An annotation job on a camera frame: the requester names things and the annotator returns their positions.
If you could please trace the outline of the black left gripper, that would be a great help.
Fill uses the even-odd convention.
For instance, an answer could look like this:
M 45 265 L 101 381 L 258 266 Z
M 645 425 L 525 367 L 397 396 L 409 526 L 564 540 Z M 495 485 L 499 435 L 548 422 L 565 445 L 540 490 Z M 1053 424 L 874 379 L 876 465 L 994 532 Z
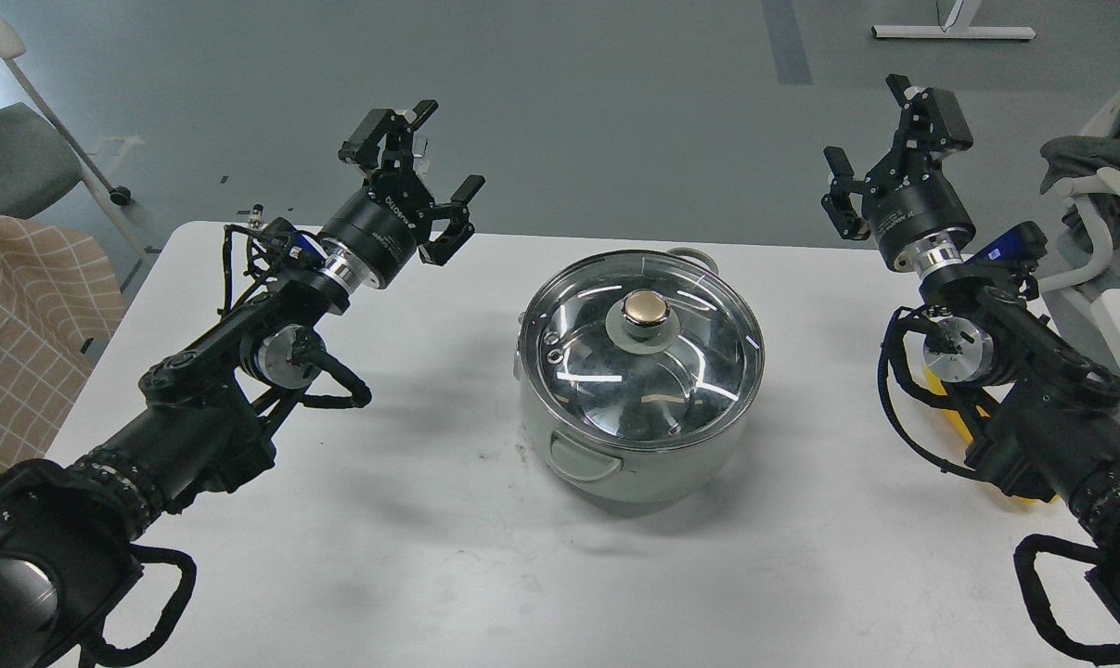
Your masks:
M 416 131 L 438 109 L 420 100 L 412 109 L 371 109 L 340 143 L 339 161 L 364 174 L 363 186 L 321 228 L 326 251 L 319 273 L 342 290 L 382 290 L 418 254 L 423 263 L 445 266 L 474 236 L 470 203 L 486 185 L 472 174 L 444 206 L 436 206 L 417 163 Z M 446 221 L 431 236 L 432 224 Z

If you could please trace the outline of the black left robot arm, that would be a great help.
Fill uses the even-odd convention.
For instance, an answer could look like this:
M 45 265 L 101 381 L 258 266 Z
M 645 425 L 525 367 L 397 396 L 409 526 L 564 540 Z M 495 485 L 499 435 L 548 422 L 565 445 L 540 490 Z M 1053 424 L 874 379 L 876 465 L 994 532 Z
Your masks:
M 354 409 L 368 386 L 316 331 L 361 287 L 386 289 L 410 261 L 442 266 L 473 236 L 472 174 L 445 203 L 416 169 L 416 131 L 438 109 L 373 109 L 340 161 L 363 186 L 317 234 L 283 217 L 226 225 L 250 240 L 251 284 L 189 346 L 141 375 L 144 411 L 71 466 L 28 460 L 0 473 L 0 667 L 127 667 L 160 651 L 198 579 L 189 554 L 140 542 L 162 513 L 234 492 L 276 465 L 297 406 Z

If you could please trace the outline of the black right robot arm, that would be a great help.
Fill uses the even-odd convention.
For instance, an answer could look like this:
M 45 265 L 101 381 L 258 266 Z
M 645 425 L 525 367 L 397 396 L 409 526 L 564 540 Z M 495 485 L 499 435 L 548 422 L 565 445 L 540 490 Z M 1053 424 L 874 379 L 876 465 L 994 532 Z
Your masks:
M 1032 273 L 1046 252 L 1037 229 L 1012 228 L 997 261 L 963 258 L 976 228 L 943 161 L 972 146 L 970 127 L 949 90 L 916 87 L 899 73 L 886 83 L 899 111 L 889 151 L 857 177 L 842 148 L 825 147 L 821 200 L 841 238 L 872 239 L 886 269 L 920 279 L 920 307 L 895 310 L 883 334 L 883 412 L 943 473 L 1008 497 L 1063 500 L 1090 542 L 1023 538 L 1012 551 L 1023 605 L 1061 655 L 1120 665 L 1120 642 L 1067 635 L 1037 570 L 1042 554 L 1083 563 L 1120 625 L 1120 377 L 1030 312 L 1040 293 Z

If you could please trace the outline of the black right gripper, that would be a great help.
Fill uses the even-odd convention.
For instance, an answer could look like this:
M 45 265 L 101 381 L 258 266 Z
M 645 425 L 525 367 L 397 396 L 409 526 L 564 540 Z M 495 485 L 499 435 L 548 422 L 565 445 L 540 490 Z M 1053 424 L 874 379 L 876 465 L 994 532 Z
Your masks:
M 830 191 L 821 206 L 841 239 L 864 241 L 872 234 L 887 269 L 905 272 L 908 245 L 946 234 L 962 250 L 974 236 L 976 225 L 942 171 L 946 157 L 972 147 L 972 131 L 949 90 L 920 89 L 899 73 L 890 73 L 886 83 L 900 109 L 890 151 L 862 180 L 853 177 L 843 148 L 823 148 Z M 862 196 L 862 216 L 853 208 L 853 195 Z

